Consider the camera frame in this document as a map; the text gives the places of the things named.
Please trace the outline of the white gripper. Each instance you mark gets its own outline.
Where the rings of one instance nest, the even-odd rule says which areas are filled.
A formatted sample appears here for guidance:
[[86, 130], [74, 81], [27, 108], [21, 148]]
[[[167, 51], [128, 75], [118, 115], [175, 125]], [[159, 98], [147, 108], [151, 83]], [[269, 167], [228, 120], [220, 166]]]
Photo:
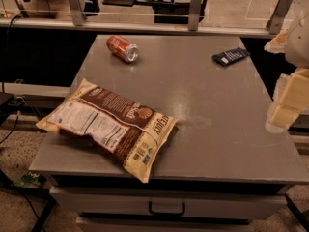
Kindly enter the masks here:
[[303, 67], [290, 75], [281, 74], [277, 80], [265, 128], [271, 133], [281, 133], [309, 108], [309, 11], [301, 11], [289, 30], [282, 30], [267, 42], [264, 51], [285, 52], [289, 63]]

